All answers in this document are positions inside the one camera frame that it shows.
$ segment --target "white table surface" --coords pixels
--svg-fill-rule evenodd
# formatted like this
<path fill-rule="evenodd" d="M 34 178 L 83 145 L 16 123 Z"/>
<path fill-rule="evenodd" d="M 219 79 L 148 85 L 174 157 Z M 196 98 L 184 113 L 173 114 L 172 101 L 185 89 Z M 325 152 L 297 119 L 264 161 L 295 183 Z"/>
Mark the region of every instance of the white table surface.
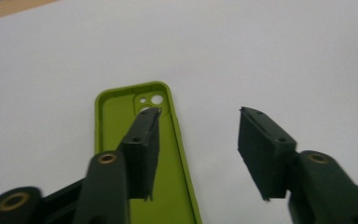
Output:
<path fill-rule="evenodd" d="M 291 222 L 237 151 L 241 106 L 358 184 L 358 0 L 65 0 L 0 19 L 0 194 L 82 178 L 96 96 L 153 80 L 171 87 L 204 223 Z"/>

